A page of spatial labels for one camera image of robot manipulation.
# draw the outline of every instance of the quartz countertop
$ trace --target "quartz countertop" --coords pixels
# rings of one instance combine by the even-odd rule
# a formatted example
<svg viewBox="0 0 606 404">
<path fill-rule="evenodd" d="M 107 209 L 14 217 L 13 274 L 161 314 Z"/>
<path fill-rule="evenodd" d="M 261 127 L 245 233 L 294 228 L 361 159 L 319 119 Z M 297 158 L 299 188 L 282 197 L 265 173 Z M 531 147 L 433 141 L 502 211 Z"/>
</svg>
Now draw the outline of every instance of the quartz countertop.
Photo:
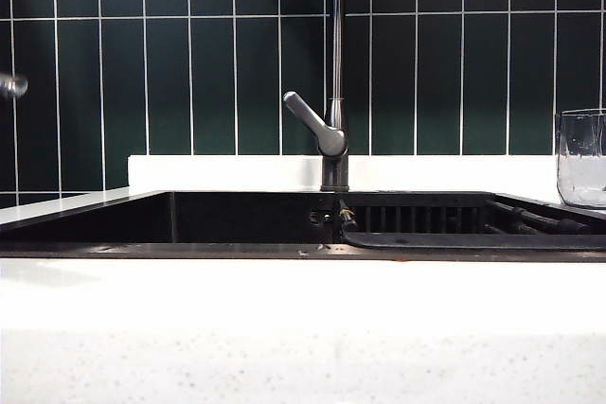
<svg viewBox="0 0 606 404">
<path fill-rule="evenodd" d="M 1 259 L 2 402 L 603 403 L 606 264 Z"/>
</svg>

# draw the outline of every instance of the faucet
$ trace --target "faucet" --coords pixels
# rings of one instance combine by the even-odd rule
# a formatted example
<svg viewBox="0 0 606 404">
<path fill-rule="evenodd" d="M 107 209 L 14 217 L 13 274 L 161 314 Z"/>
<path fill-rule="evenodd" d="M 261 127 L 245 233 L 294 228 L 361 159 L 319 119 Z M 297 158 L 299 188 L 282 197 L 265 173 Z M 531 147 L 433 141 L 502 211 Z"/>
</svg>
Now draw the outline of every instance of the faucet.
<svg viewBox="0 0 606 404">
<path fill-rule="evenodd" d="M 321 191 L 349 191 L 348 124 L 343 98 L 343 25 L 345 0 L 333 0 L 332 97 L 322 120 L 295 92 L 284 95 L 284 104 L 315 135 L 322 153 Z"/>
<path fill-rule="evenodd" d="M 24 76 L 13 76 L 0 73 L 0 95 L 6 99 L 20 98 L 27 92 L 27 79 Z"/>
</svg>

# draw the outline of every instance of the drinking glass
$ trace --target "drinking glass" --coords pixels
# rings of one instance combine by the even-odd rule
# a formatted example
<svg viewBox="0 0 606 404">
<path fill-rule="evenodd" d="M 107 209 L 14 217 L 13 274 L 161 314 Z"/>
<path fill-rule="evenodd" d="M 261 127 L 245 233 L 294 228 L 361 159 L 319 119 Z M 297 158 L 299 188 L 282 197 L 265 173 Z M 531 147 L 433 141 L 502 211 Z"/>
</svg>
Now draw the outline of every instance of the drinking glass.
<svg viewBox="0 0 606 404">
<path fill-rule="evenodd" d="M 606 109 L 556 114 L 558 192 L 576 207 L 606 208 Z"/>
</svg>

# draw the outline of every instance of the black grate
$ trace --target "black grate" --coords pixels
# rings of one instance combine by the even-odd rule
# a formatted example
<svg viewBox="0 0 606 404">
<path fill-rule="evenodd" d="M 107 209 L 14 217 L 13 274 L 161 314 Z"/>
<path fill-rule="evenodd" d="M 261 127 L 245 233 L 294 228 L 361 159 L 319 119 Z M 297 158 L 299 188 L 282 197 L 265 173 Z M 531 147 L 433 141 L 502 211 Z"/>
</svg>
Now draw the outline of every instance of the black grate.
<svg viewBox="0 0 606 404">
<path fill-rule="evenodd" d="M 477 234 L 492 220 L 489 207 L 353 206 L 360 232 Z"/>
</svg>

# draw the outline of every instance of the sink basin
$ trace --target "sink basin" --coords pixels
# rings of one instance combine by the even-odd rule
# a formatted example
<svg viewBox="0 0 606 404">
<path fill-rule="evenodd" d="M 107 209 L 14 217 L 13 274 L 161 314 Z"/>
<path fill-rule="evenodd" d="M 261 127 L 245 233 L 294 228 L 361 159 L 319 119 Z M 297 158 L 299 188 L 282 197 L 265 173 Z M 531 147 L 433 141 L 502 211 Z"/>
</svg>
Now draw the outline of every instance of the sink basin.
<svg viewBox="0 0 606 404">
<path fill-rule="evenodd" d="M 347 228 L 343 207 L 356 221 Z M 606 252 L 606 216 L 485 192 L 161 192 L 0 226 L 0 250 L 41 243 Z"/>
</svg>

